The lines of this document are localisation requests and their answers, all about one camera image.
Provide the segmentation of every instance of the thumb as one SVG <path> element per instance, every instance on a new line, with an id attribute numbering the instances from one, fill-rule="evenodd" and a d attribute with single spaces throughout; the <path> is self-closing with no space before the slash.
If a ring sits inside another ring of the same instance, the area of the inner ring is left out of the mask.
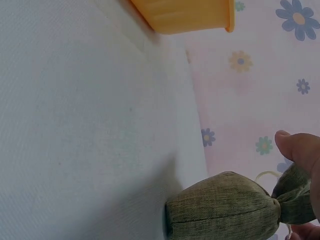
<path id="1" fill-rule="evenodd" d="M 291 234 L 290 239 L 287 239 L 287 237 L 286 237 L 285 240 L 302 240 L 302 239 L 299 237 L 298 234 L 296 234 L 295 232 L 293 232 L 293 233 Z"/>
<path id="2" fill-rule="evenodd" d="M 283 156 L 312 174 L 320 159 L 320 137 L 307 133 L 290 135 L 280 130 L 274 140 Z"/>
<path id="3" fill-rule="evenodd" d="M 292 225 L 292 235 L 290 240 L 319 240 L 320 227 L 312 223 L 303 225 Z"/>
<path id="4" fill-rule="evenodd" d="M 315 216 L 320 219 L 320 137 L 278 131 L 274 136 L 280 152 L 307 171 L 311 178 L 310 201 Z"/>

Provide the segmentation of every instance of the blue flower print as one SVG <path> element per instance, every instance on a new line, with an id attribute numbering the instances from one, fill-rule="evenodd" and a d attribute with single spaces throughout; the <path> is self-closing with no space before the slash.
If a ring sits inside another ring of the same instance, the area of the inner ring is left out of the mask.
<path id="1" fill-rule="evenodd" d="M 259 137 L 259 141 L 255 143 L 256 152 L 260 155 L 269 154 L 270 150 L 273 149 L 272 141 L 267 137 Z"/>
<path id="2" fill-rule="evenodd" d="M 236 1 L 235 2 L 235 10 L 237 12 L 243 11 L 245 9 L 245 7 L 246 6 L 245 6 L 245 4 L 243 2 L 241 2 L 241 1 Z"/>
<path id="3" fill-rule="evenodd" d="M 312 40 L 316 39 L 314 29 L 320 29 L 320 24 L 311 18 L 314 11 L 310 7 L 302 8 L 299 0 L 292 0 L 292 4 L 281 0 L 280 4 L 284 9 L 277 9 L 275 13 L 279 18 L 286 19 L 282 24 L 285 31 L 291 32 L 295 29 L 294 35 L 299 41 L 305 40 L 305 34 Z"/>
<path id="4" fill-rule="evenodd" d="M 286 157 L 284 158 L 284 162 L 280 162 L 278 166 L 276 166 L 276 169 L 280 173 L 284 173 L 292 164 L 292 161 L 287 159 Z"/>
<path id="5" fill-rule="evenodd" d="M 308 86 L 309 83 L 303 78 L 299 79 L 296 86 L 298 87 L 298 92 L 301 92 L 303 95 L 308 94 L 308 90 L 310 90 L 310 87 Z"/>
<path id="6" fill-rule="evenodd" d="M 203 142 L 203 146 L 212 146 L 212 142 L 214 142 L 216 140 L 216 138 L 214 137 L 215 132 L 210 131 L 210 128 L 207 129 L 201 129 L 201 134 L 202 134 L 202 142 Z"/>
<path id="7" fill-rule="evenodd" d="M 274 234 L 271 237 L 269 237 L 267 240 L 278 240 L 278 235 Z"/>

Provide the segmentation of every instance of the tied fabric bundle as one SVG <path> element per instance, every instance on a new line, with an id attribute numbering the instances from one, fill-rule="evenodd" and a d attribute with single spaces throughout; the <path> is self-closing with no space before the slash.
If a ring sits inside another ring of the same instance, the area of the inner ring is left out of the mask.
<path id="1" fill-rule="evenodd" d="M 292 164 L 270 196 L 256 182 L 223 172 L 185 189 L 165 205 L 170 240 L 266 240 L 279 223 L 316 219 L 310 178 Z"/>

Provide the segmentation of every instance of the fabric knot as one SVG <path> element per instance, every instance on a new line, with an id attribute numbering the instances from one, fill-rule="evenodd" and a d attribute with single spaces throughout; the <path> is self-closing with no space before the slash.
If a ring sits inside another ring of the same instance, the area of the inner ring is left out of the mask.
<path id="1" fill-rule="evenodd" d="M 276 206 L 276 209 L 278 210 L 278 219 L 280 219 L 281 217 L 281 205 L 279 203 L 279 201 L 275 198 L 272 198 L 274 205 Z"/>

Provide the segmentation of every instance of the green flower print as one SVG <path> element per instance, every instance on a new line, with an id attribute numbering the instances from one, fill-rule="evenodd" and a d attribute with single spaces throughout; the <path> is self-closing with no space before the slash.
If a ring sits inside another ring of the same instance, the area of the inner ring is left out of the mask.
<path id="1" fill-rule="evenodd" d="M 235 10 L 237 12 L 243 11 L 245 9 L 245 7 L 246 6 L 245 6 L 245 4 L 243 2 L 241 2 L 241 1 L 235 2 Z"/>
<path id="2" fill-rule="evenodd" d="M 272 141 L 267 136 L 259 137 L 259 141 L 255 143 L 256 152 L 260 155 L 269 154 L 270 150 L 273 149 Z"/>

